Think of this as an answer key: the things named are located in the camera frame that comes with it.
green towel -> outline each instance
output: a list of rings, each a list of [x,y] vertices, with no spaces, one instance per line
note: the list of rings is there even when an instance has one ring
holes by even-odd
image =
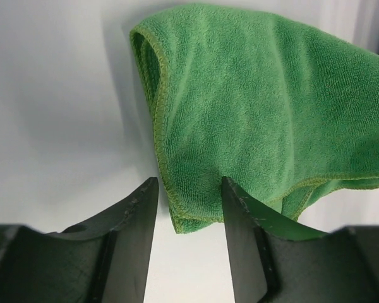
[[[223,221],[222,176],[294,220],[337,189],[379,187],[378,55],[210,4],[161,11],[130,39],[177,233]]]

folded cloth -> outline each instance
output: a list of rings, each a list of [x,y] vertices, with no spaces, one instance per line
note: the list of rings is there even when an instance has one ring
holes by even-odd
[[[337,189],[379,187],[378,55],[210,4],[161,11],[130,39],[177,233],[223,221],[222,176],[294,220]]]

towel fold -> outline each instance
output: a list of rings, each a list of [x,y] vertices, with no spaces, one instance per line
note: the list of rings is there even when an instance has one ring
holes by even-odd
[[[210,4],[157,13],[130,39],[177,233],[223,221],[222,176],[295,220],[337,189],[379,187],[378,55]]]

terry fabric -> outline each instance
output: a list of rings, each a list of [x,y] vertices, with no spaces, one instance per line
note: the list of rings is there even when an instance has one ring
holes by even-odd
[[[337,189],[379,187],[378,55],[209,4],[161,11],[130,39],[177,233],[223,221],[222,176],[295,220]]]

